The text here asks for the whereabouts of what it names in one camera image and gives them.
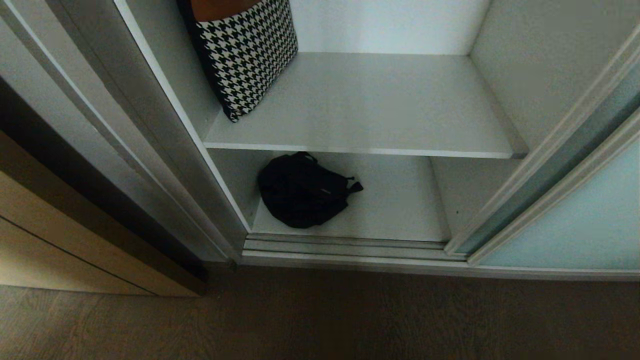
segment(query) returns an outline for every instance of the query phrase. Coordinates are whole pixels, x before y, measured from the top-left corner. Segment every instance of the shelf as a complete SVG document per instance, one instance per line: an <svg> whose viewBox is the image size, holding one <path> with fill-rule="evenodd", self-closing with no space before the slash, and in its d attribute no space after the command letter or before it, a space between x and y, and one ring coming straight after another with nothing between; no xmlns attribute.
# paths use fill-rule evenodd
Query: shelf
<svg viewBox="0 0 640 360"><path fill-rule="evenodd" d="M446 241L449 228L431 162L418 156L318 154L331 171L355 176L365 190L322 226L294 229L274 218L260 201L253 233L385 240Z"/></svg>
<svg viewBox="0 0 640 360"><path fill-rule="evenodd" d="M499 105L467 56L299 53L206 147L515 158Z"/></svg>

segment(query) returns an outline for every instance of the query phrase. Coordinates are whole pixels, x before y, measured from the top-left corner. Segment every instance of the backpack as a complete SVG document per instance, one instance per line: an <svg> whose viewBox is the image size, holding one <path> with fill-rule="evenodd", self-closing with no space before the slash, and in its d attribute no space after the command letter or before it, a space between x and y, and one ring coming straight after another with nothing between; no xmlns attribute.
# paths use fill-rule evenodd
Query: backpack
<svg viewBox="0 0 640 360"><path fill-rule="evenodd" d="M275 158L260 171L258 186L269 212L290 227L324 224L348 206L347 197L364 190L320 165L307 152Z"/></svg>

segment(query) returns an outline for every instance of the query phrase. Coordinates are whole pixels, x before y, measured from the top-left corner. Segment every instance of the wooden floor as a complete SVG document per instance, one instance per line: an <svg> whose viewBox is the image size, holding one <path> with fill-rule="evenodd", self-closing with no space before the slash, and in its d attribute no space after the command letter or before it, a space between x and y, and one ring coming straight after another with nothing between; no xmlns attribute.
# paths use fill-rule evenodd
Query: wooden floor
<svg viewBox="0 0 640 360"><path fill-rule="evenodd" d="M200 299L0 287L0 359L640 359L640 284L240 268Z"/></svg>

